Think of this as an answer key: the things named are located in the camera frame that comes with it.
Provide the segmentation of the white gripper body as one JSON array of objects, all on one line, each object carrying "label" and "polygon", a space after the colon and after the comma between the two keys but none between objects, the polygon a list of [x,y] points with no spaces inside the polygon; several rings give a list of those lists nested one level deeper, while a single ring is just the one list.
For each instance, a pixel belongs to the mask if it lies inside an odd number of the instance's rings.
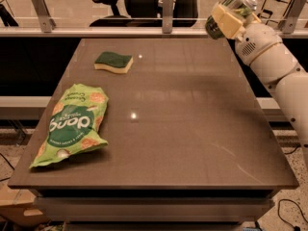
[{"label": "white gripper body", "polygon": [[282,39],[268,25],[252,23],[245,28],[242,39],[235,42],[235,52],[245,65],[250,65],[258,56]]}]

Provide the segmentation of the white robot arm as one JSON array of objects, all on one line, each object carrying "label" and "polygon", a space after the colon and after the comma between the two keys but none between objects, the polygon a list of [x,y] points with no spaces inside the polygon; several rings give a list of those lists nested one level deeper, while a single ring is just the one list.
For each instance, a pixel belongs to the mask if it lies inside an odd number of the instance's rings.
[{"label": "white robot arm", "polygon": [[239,9],[217,3],[212,17],[222,34],[235,41],[236,54],[251,68],[292,124],[308,165],[308,72],[282,38],[254,13],[243,16]]}]

